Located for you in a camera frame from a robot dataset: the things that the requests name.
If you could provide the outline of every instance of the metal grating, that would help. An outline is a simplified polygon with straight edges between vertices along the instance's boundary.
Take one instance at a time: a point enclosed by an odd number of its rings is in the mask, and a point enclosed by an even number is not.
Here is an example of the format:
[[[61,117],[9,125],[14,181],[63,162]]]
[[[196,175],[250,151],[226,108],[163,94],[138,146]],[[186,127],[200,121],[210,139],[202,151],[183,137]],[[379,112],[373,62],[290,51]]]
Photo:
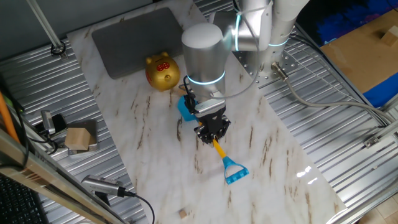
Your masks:
[[[218,11],[232,11],[234,9],[232,0],[193,0],[201,13],[209,18],[210,14]]]
[[[398,119],[398,95],[389,100],[381,109],[394,119]]]
[[[295,47],[287,47],[286,51],[324,79],[302,67],[290,72],[290,81],[300,96],[316,103],[352,100],[346,96],[350,93],[335,73],[324,67],[325,62],[319,62],[321,58],[314,50],[293,40],[289,44]],[[379,124],[367,111],[352,106],[307,107],[297,102],[282,80],[261,89],[279,118],[348,207],[345,213],[359,208],[374,190],[398,176],[398,146],[392,138],[370,149],[363,144],[380,131]]]
[[[198,0],[195,3],[205,17],[212,12],[233,10],[231,0]],[[98,152],[89,156],[68,157],[65,150],[60,150],[53,155],[66,170],[78,180],[87,174],[118,178],[126,184],[125,187],[133,190],[73,50],[68,40],[64,41],[70,56],[64,62],[51,57],[48,46],[0,62],[0,72],[4,74],[13,94],[26,107],[26,117],[32,124],[40,122],[40,110],[44,109],[53,114],[63,114],[68,123],[83,119],[97,120]],[[290,54],[333,85],[325,83],[308,70],[298,68],[290,72],[289,77],[299,95],[319,103],[350,100],[336,91],[338,89],[346,95],[353,94],[344,78],[325,69],[318,61],[320,57],[306,45],[292,41],[289,44],[299,48],[287,48]],[[373,192],[398,176],[398,148],[392,139],[387,138],[370,149],[365,148],[363,142],[380,130],[378,123],[365,110],[350,106],[310,108],[301,105],[280,80],[261,87],[279,118],[347,205],[348,210],[344,214],[360,208]],[[396,104],[386,110],[398,118]],[[355,221],[359,215],[388,196],[390,194],[364,207],[362,213],[358,212],[346,223]],[[126,220],[144,220],[144,212],[136,199],[113,197],[110,202],[115,211]],[[76,223],[83,219],[47,198],[42,197],[42,203],[51,223]]]
[[[17,100],[25,108],[25,117],[32,124],[41,122],[40,110],[64,115],[67,123],[85,119],[98,122],[99,150],[70,157],[66,149],[59,149],[52,158],[71,175],[82,180],[88,174],[118,179],[125,188],[134,191],[118,150],[106,127],[94,96],[68,40],[68,60],[51,56],[50,46],[42,47],[10,60],[0,62],[0,72]],[[58,137],[65,138],[66,133]],[[84,220],[79,214],[40,196],[50,223],[76,223]],[[111,207],[126,221],[147,222],[139,200],[131,197],[109,198]]]

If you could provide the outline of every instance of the wooden block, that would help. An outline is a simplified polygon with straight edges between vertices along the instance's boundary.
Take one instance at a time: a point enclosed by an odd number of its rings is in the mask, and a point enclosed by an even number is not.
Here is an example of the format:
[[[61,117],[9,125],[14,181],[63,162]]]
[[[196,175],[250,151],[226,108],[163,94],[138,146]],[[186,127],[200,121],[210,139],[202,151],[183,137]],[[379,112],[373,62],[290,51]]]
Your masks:
[[[90,138],[85,128],[68,128],[65,145],[71,150],[88,150]]]
[[[185,218],[187,216],[187,213],[184,210],[180,211],[180,217],[181,219]]]
[[[374,208],[360,219],[359,224],[387,224],[387,223],[386,221],[384,221],[379,211],[376,208]]]
[[[394,214],[387,217],[386,223],[387,224],[398,224],[398,212],[395,212]]]
[[[398,45],[398,27],[391,27],[381,40],[390,47]]]
[[[391,197],[385,202],[378,205],[377,210],[380,212],[383,218],[387,218],[388,216],[398,212],[398,203]]]
[[[395,194],[392,198],[398,203],[398,194]]]

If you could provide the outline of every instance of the yellow handle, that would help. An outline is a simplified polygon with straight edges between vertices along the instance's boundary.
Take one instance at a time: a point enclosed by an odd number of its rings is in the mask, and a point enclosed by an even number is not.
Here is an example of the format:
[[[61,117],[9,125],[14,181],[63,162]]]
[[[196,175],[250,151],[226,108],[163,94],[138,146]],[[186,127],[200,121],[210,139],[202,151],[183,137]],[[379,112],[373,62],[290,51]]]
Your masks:
[[[213,139],[213,145],[216,148],[218,154],[221,156],[221,158],[226,157],[224,150],[221,148],[221,146],[218,144],[218,142],[215,139]]]

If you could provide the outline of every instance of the gray cable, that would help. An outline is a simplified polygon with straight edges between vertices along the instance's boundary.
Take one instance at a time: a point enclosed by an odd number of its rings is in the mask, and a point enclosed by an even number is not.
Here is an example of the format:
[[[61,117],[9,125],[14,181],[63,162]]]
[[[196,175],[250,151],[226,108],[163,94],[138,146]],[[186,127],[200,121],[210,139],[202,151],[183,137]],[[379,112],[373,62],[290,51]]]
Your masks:
[[[357,103],[357,102],[334,102],[334,103],[311,103],[308,101],[303,100],[303,98],[301,98],[296,91],[293,89],[292,84],[290,83],[289,79],[285,80],[285,83],[287,85],[287,87],[290,89],[290,91],[292,92],[292,94],[294,95],[294,97],[296,97],[296,99],[307,106],[312,106],[312,107],[329,107],[329,106],[342,106],[342,105],[348,105],[348,106],[359,106],[368,110],[371,110],[375,113],[377,113],[380,116],[385,117],[386,119],[388,119],[391,123],[393,123],[395,120],[392,119],[390,116],[388,116],[387,114],[385,114],[385,112],[376,109],[372,106],[366,105],[364,103]]]

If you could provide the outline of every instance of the brown stain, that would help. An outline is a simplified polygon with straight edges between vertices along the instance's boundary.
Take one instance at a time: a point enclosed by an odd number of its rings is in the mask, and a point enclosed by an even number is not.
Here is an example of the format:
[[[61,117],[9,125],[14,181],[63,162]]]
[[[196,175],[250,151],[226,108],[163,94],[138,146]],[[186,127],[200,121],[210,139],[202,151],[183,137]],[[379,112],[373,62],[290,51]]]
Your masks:
[[[138,188],[138,179],[136,178],[136,184],[135,184],[135,186],[136,186],[136,190],[137,190],[137,188]]]
[[[86,32],[85,38],[87,38],[89,34],[90,34],[90,29],[88,29],[88,31]]]
[[[142,118],[142,121],[144,122],[144,125],[142,126],[142,132],[141,132],[141,137],[138,141],[138,146],[137,146],[137,150],[142,146],[142,139],[144,137],[144,128],[145,128],[145,119]]]
[[[288,171],[288,169],[289,169],[289,158],[286,157],[286,172]]]
[[[228,208],[229,208],[229,206],[231,205],[231,203],[232,203],[232,198],[231,198],[231,195],[232,195],[232,192],[231,191],[229,191],[229,196],[228,196]]]
[[[182,126],[182,116],[177,121],[177,139],[179,142],[181,142],[181,130],[180,130],[181,126]]]
[[[201,174],[203,172],[203,170],[198,165],[198,159],[197,159],[196,154],[195,154],[195,157],[193,158],[193,162],[194,162],[195,170],[197,171],[198,174]]]
[[[133,111],[134,114],[135,114],[136,111],[137,111],[137,107],[138,107],[138,104],[136,104],[136,107],[134,108],[134,111]]]
[[[305,201],[307,202],[308,206],[308,218],[310,219],[309,224],[312,224],[311,202],[310,202],[310,194],[308,192],[305,193]]]
[[[269,163],[269,178],[271,178],[271,175],[272,175],[272,159]]]
[[[150,96],[148,96],[148,99],[147,99],[147,116],[148,116],[149,108],[150,108]]]
[[[131,106],[130,106],[130,110],[132,110],[132,107],[134,106],[134,103],[136,102],[136,99],[134,99],[133,101],[132,101],[132,104],[131,104]]]
[[[276,129],[276,137],[275,137],[275,140],[278,141],[278,139],[279,139],[279,129],[277,128],[277,129]]]
[[[257,107],[257,113],[260,113],[261,101],[262,101],[262,97],[259,100],[259,106]]]
[[[256,205],[254,204],[254,202],[251,203],[251,224],[256,224],[256,222],[254,221],[254,213],[256,213]]]
[[[262,148],[262,153],[263,153],[264,157],[262,158],[262,163],[260,164],[260,167],[263,166],[265,164],[265,162],[266,162],[267,152],[269,151],[271,143],[272,143],[272,138],[271,137],[264,142],[264,147]]]
[[[250,132],[250,141],[249,141],[249,148],[251,149],[251,140],[253,138],[253,126],[251,126],[251,132]]]
[[[338,205],[336,204],[336,203],[333,203],[334,205],[335,205],[335,213],[337,214],[338,213]]]
[[[193,4],[191,5],[191,8],[190,8],[189,11],[188,11],[188,16],[191,15],[191,10],[192,10],[192,8],[193,8]]]
[[[169,108],[172,107],[172,103],[173,103],[173,101],[172,101],[172,91],[170,90],[170,104],[169,104]]]
[[[198,139],[198,136],[196,137],[196,140],[197,140],[197,150],[199,150],[199,139]]]
[[[142,138],[144,137],[144,127],[145,125],[142,127],[141,137],[138,142],[137,150],[142,146]]]

